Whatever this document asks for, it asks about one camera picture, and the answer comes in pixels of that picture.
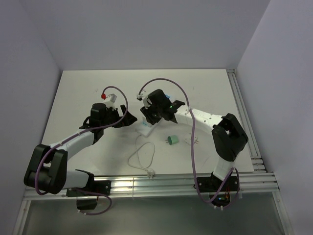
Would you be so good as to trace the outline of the white plug with switch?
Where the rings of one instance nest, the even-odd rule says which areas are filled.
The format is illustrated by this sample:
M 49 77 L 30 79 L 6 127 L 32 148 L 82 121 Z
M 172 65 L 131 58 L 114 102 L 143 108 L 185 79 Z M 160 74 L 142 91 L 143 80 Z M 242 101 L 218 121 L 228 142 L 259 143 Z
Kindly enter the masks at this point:
M 191 145 L 193 144 L 198 144 L 198 137 L 196 135 L 192 136 L 192 133 L 187 133 L 184 137 L 184 141 L 188 144 Z

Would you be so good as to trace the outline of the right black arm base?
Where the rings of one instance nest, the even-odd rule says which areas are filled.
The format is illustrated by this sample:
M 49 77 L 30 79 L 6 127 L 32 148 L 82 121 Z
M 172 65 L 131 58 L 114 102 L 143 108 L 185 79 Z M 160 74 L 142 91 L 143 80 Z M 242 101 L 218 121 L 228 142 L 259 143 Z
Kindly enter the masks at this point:
M 225 178 L 225 182 L 217 178 L 211 173 L 209 177 L 197 177 L 197 185 L 200 193 L 213 193 L 209 196 L 210 203 L 215 207 L 224 208 L 231 204 L 232 198 L 230 193 L 235 191 L 236 199 L 240 191 L 239 173 L 236 176 L 229 175 Z

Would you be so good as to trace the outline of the white colourful power strip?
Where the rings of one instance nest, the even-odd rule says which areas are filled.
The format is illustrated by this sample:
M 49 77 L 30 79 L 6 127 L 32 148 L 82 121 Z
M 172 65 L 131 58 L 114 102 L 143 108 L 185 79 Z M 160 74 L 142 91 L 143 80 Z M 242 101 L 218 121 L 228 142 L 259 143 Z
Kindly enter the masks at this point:
M 182 102 L 182 101 L 179 101 L 179 100 L 174 100 L 174 101 L 176 101 L 177 103 L 178 103 L 178 109 L 181 107 L 181 106 L 184 106 L 185 105 L 185 103 L 184 102 Z M 141 133 L 141 134 L 143 134 L 143 136 L 145 136 L 145 137 L 148 137 L 149 135 L 150 135 L 150 133 L 155 129 L 155 127 L 157 126 L 157 124 L 158 123 L 156 123 L 155 125 L 151 125 L 151 124 L 149 124 L 148 122 L 147 122 L 147 120 L 146 120 L 146 118 L 143 116 L 143 118 L 142 118 L 142 123 L 141 123 L 141 125 L 142 125 L 142 127 L 140 127 L 139 129 L 138 129 L 138 131 L 139 131 L 139 133 Z

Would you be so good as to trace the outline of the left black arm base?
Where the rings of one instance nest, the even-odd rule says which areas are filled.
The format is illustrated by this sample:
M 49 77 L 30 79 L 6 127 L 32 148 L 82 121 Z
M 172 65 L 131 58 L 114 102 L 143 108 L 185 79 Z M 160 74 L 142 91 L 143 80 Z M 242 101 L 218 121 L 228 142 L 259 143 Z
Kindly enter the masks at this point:
M 110 198 L 111 181 L 93 181 L 84 188 L 67 189 L 66 197 L 76 198 L 77 210 L 85 215 L 100 215 L 107 212 L 112 206 Z M 100 197 L 108 199 L 108 206 L 100 211 L 95 212 Z

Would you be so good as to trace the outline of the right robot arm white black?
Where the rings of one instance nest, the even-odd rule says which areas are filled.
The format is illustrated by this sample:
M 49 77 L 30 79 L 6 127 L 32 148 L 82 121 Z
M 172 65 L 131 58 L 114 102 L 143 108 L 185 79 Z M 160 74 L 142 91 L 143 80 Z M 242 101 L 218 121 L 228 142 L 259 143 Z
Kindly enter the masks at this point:
M 198 127 L 210 134 L 219 155 L 218 163 L 212 172 L 212 187 L 221 191 L 228 186 L 227 174 L 248 142 L 247 134 L 233 114 L 221 116 L 193 109 L 183 101 L 171 101 L 161 89 L 149 94 L 143 90 L 137 95 L 137 100 L 143 102 L 140 111 L 151 125 L 163 119 L 192 128 Z

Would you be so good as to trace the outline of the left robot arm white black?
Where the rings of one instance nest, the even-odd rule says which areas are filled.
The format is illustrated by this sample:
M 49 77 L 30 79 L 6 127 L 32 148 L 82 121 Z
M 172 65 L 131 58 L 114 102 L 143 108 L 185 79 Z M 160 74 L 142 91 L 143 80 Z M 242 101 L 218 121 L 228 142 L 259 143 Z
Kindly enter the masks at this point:
M 39 195 L 57 194 L 63 189 L 78 188 L 83 195 L 95 191 L 94 175 L 84 170 L 69 171 L 68 160 L 84 148 L 94 145 L 108 127 L 121 128 L 134 124 L 137 118 L 121 105 L 123 113 L 104 103 L 93 104 L 90 115 L 78 133 L 52 145 L 37 145 L 32 153 L 23 182 Z

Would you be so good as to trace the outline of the green plug adapter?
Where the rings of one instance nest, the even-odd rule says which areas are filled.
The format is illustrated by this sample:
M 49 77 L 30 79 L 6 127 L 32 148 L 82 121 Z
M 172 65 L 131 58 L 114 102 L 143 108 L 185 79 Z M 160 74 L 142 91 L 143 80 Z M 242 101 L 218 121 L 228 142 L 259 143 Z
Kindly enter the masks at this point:
M 170 135 L 166 138 L 166 143 L 169 145 L 174 145 L 179 143 L 179 138 L 177 135 Z

